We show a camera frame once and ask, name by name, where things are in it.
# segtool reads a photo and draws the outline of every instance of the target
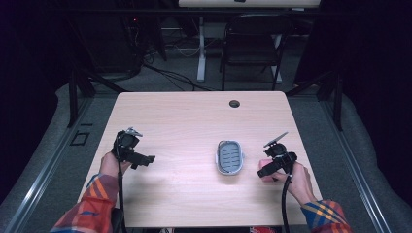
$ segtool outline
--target table top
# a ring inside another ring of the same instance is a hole
[[[238,108],[229,106],[236,100]],[[198,91],[122,93],[109,118],[85,185],[119,131],[133,126],[143,134],[135,150],[155,155],[148,167],[123,177],[128,227],[208,227],[283,225],[281,183],[263,182],[258,163],[263,146],[288,131],[281,142],[297,154],[322,198],[283,92]],[[245,155],[234,176],[218,171],[222,140],[237,141]],[[287,195],[289,224],[306,224],[300,206]]]
[[[180,7],[195,8],[318,8],[321,0],[179,0]]]

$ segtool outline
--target soap dish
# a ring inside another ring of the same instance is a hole
[[[216,154],[218,170],[224,175],[236,175],[243,167],[243,153],[236,141],[220,141]]]

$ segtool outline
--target black cable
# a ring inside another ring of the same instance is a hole
[[[285,226],[285,232],[290,233],[289,224],[288,224],[288,216],[286,214],[286,194],[288,193],[289,184],[291,183],[293,173],[293,163],[290,168],[290,172],[288,177],[285,180],[284,188],[282,190],[282,218]]]
[[[120,161],[120,155],[119,155],[119,136],[116,138],[116,157],[118,159],[118,184],[119,184],[119,208],[120,210],[124,213],[124,201],[123,201],[123,172],[121,171],[121,161]],[[124,220],[124,216],[121,220],[121,230],[123,233],[127,233],[126,229],[126,223]]]
[[[158,72],[161,75],[163,75],[166,79],[168,79],[174,85],[176,85],[176,84],[173,83],[170,79],[173,79],[173,80],[191,85],[191,87],[192,87],[191,91],[195,91],[196,88],[203,89],[203,90],[209,90],[209,91],[210,90],[216,90],[212,87],[205,87],[205,86],[197,85],[197,84],[193,83],[193,81],[191,79],[189,79],[188,77],[186,77],[184,75],[181,75],[181,74],[178,74],[178,73],[175,73],[175,72],[172,72],[172,71],[161,70],[161,69],[155,68],[155,67],[153,67],[149,64],[143,64],[143,66],[148,68],[148,69],[151,69],[155,72]]]
[[[168,43],[166,44],[166,46],[171,46],[171,47],[174,47],[174,46],[182,46],[182,45],[188,44],[188,43],[191,43],[191,44],[193,44],[193,45],[198,45],[198,40],[197,40],[197,39],[193,39],[193,38],[189,38],[189,37],[182,37],[182,38],[177,39],[176,41],[168,42]]]

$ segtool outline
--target right hand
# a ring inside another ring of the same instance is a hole
[[[288,175],[275,172],[271,177],[284,183]],[[313,194],[308,169],[298,162],[295,162],[293,165],[293,176],[289,184],[288,192],[297,200],[300,206],[308,202],[317,201]]]

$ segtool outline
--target shirt sleeve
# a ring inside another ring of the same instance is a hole
[[[300,208],[312,233],[353,232],[339,203],[322,200],[309,202]]]
[[[80,203],[55,224],[51,232],[112,232],[111,213],[119,192],[118,179],[97,174]]]

